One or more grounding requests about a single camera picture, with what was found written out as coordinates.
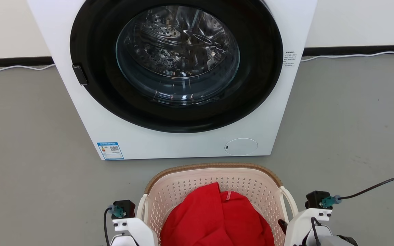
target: front-loading washing machine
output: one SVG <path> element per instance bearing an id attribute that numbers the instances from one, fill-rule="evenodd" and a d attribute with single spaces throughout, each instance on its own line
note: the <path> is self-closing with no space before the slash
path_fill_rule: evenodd
<path id="1" fill-rule="evenodd" d="M 102 160 L 269 155 L 316 0 L 28 0 Z"/>

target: brown basket rim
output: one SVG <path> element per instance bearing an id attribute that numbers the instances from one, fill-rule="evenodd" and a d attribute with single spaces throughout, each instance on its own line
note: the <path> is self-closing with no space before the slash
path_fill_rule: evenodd
<path id="1" fill-rule="evenodd" d="M 238 163 L 215 162 L 215 163 L 192 164 L 192 165 L 185 165 L 185 166 L 166 169 L 158 173 L 156 176 L 152 178 L 152 180 L 150 180 L 150 182 L 147 184 L 147 187 L 145 188 L 144 194 L 149 194 L 153 188 L 153 185 L 155 185 L 155 183 L 163 176 L 166 176 L 171 173 L 178 173 L 182 171 L 197 170 L 197 169 L 207 169 L 207 168 L 250 168 L 267 174 L 269 177 L 272 178 L 273 181 L 275 181 L 278 187 L 282 186 L 282 181 L 279 179 L 279 177 L 274 172 L 270 171 L 269 169 L 261 165 L 257 165 L 253 163 L 239 163 L 239 162 Z"/>

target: red cloth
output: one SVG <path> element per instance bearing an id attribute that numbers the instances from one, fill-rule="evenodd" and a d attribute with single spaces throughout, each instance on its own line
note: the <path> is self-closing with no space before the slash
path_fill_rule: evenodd
<path id="1" fill-rule="evenodd" d="M 272 229 L 250 201 L 218 183 L 195 189 L 161 231 L 162 246 L 274 246 Z"/>

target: door glass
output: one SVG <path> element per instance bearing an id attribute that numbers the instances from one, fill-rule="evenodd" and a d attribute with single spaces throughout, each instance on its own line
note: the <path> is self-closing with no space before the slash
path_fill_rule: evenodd
<path id="1" fill-rule="evenodd" d="M 134 17 L 119 35 L 116 57 L 141 94 L 171 106 L 217 100 L 239 66 L 231 31 L 202 10 L 178 5 Z"/>

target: plastic laundry basket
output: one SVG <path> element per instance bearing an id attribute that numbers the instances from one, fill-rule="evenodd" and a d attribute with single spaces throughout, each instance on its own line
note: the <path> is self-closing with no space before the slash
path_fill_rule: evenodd
<path id="1" fill-rule="evenodd" d="M 278 220 L 287 218 L 283 195 L 293 215 L 296 203 L 272 171 L 250 163 L 205 163 L 164 170 L 147 185 L 136 217 L 143 220 L 160 238 L 162 226 L 171 210 L 198 187 L 218 182 L 220 190 L 235 191 L 247 198 L 272 228 L 275 246 L 283 246 L 285 234 Z"/>

